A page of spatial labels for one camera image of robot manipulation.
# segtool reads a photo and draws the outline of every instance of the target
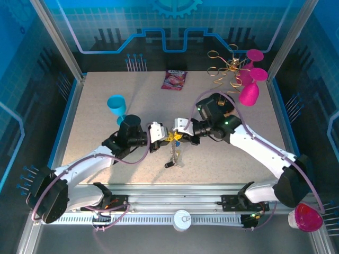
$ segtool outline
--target yellow object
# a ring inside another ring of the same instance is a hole
[[[173,140],[179,140],[182,138],[182,134],[177,134],[176,132],[174,132],[174,134],[172,132],[168,133],[168,138],[165,139],[165,141],[168,142],[172,142]]]

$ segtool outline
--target cable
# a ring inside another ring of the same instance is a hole
[[[78,161],[76,161],[75,163],[73,163],[72,165],[70,165],[67,169],[65,169],[63,172],[60,173],[60,175],[58,175],[47,187],[46,189],[42,192],[41,196],[39,197],[37,203],[35,204],[35,207],[32,211],[32,220],[33,221],[38,221],[40,220],[41,218],[35,218],[35,215],[37,214],[37,210],[43,200],[43,198],[46,196],[47,192],[49,192],[49,190],[53,187],[53,185],[61,179],[62,176],[64,176],[65,174],[68,174],[68,172],[70,172],[75,166],[79,165],[81,162],[84,162],[88,159],[91,159],[91,158],[96,158],[96,157],[109,157],[109,158],[112,158],[114,159],[115,161],[118,161],[120,163],[123,163],[123,164],[127,164],[127,165],[135,165],[135,164],[138,164],[140,162],[142,162],[147,154],[148,154],[148,151],[149,151],[149,147],[150,147],[150,133],[149,133],[149,130],[148,130],[148,127],[149,127],[150,124],[147,125],[147,128],[146,128],[146,134],[147,134],[147,147],[146,147],[146,151],[144,153],[144,155],[139,159],[137,160],[136,162],[128,162],[128,161],[124,161],[124,160],[121,160],[121,159],[118,159],[112,155],[106,155],[104,153],[97,153],[97,154],[94,154],[94,155],[89,155],[89,156],[86,156]]]
[[[263,202],[260,202],[259,204],[263,209],[263,215],[265,215],[265,204],[263,204]]]
[[[313,194],[314,194],[314,196],[315,196],[315,198],[316,198],[316,200],[317,200],[317,202],[318,202],[318,205],[319,205],[319,207],[320,207],[320,212],[321,212],[322,214],[325,214],[325,208],[324,208],[323,203],[322,203],[322,201],[321,201],[321,199],[320,199],[320,197],[319,197],[319,194],[317,193],[317,191],[316,191],[315,187],[313,186],[313,184],[311,183],[310,179],[308,179],[308,177],[306,176],[306,174],[302,171],[302,169],[301,169],[294,161],[292,161],[292,160],[289,159],[288,157],[285,157],[285,155],[282,154],[279,150],[275,149],[274,147],[270,146],[269,144],[265,143],[265,142],[262,141],[261,139],[259,139],[259,138],[257,138],[256,136],[254,136],[254,135],[252,134],[252,132],[249,131],[249,129],[248,129],[246,123],[245,123],[245,120],[244,120],[244,118],[243,118],[241,112],[239,111],[238,107],[236,106],[236,104],[235,104],[235,103],[233,102],[233,100],[232,100],[228,95],[226,95],[225,93],[223,93],[223,92],[221,92],[221,91],[208,90],[208,91],[205,91],[205,92],[203,92],[202,94],[200,94],[200,95],[198,96],[198,98],[195,100],[195,102],[193,103],[193,106],[192,106],[192,109],[191,109],[191,114],[190,114],[188,123],[187,123],[186,127],[184,128],[184,130],[186,130],[186,129],[189,127],[190,123],[191,123],[191,119],[192,119],[192,116],[193,116],[193,113],[194,113],[195,105],[198,103],[199,99],[200,99],[203,95],[205,95],[205,94],[208,94],[208,93],[214,93],[214,92],[216,92],[216,93],[218,93],[218,94],[224,96],[226,99],[228,99],[228,100],[231,102],[231,104],[233,105],[234,109],[238,112],[238,115],[239,115],[239,117],[240,117],[240,119],[241,119],[241,121],[242,121],[242,124],[243,124],[243,126],[244,126],[244,129],[246,130],[247,134],[248,134],[252,139],[256,140],[257,142],[259,142],[259,143],[262,144],[263,146],[265,146],[265,147],[267,147],[268,149],[270,149],[271,151],[275,152],[275,153],[276,153],[277,155],[279,155],[281,158],[284,157],[284,159],[285,159],[289,164],[291,164],[292,166],[294,166],[294,167],[296,168],[296,170],[302,175],[302,177],[305,179],[305,181],[307,182],[308,186],[310,187],[311,191],[313,192]]]
[[[274,208],[273,208],[273,210],[272,210],[272,213],[271,213],[270,217],[269,217],[263,224],[261,224],[261,225],[259,225],[259,226],[256,226],[255,228],[253,228],[252,231],[253,231],[253,230],[258,230],[259,228],[262,228],[263,226],[265,226],[265,225],[271,220],[271,218],[273,218],[273,215],[274,215],[274,213],[275,213],[276,205],[277,205],[277,204],[278,204],[278,202],[275,201]]]
[[[213,141],[215,141],[215,142],[221,142],[221,141],[223,141],[223,139],[216,140],[216,139],[213,138],[210,134],[207,134],[207,136],[208,136],[211,140],[213,140]]]
[[[116,221],[114,221],[113,223],[109,224],[108,226],[103,226],[102,228],[96,228],[96,230],[105,231],[106,229],[109,229],[109,228],[113,227],[119,221],[121,221],[121,219],[128,213],[129,209],[131,208],[131,205],[130,204],[120,205],[120,206],[117,206],[117,207],[114,207],[114,208],[110,208],[110,209],[106,209],[106,210],[105,209],[95,209],[95,208],[91,208],[90,206],[86,206],[86,208],[90,209],[92,211],[97,211],[97,212],[109,212],[109,211],[114,211],[114,210],[117,210],[117,209],[125,207],[125,206],[127,206],[126,211],[124,211],[124,213],[119,218],[117,218]]]

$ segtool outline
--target glass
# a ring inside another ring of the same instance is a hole
[[[304,0],[46,0],[83,72],[207,70],[260,49],[268,69]]]
[[[51,165],[74,78],[28,1],[0,4],[0,37],[0,252],[16,253],[28,170]]]

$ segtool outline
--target blue wall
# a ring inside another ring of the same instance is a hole
[[[45,3],[49,8],[58,8],[58,3],[63,8],[92,8],[92,7],[136,7],[136,6],[147,6],[151,5],[152,2],[158,2],[163,5],[171,5],[174,2],[178,4],[185,4],[187,2],[201,2],[203,6],[243,6],[243,7],[253,7],[253,6],[265,6],[265,7],[286,7],[290,0],[237,0],[237,1],[225,1],[225,0],[213,0],[213,1],[204,1],[204,0],[46,0]],[[293,7],[301,7],[305,0],[294,0]]]
[[[36,13],[31,5],[22,4],[20,1],[17,2],[16,8],[0,4],[0,78],[35,17]]]
[[[326,36],[339,54],[339,5],[337,0],[320,0],[314,10]]]

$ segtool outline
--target cup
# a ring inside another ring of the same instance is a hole
[[[126,115],[126,102],[122,95],[113,95],[107,100],[107,106],[111,112],[118,117],[117,125],[120,126],[121,122],[125,119]]]

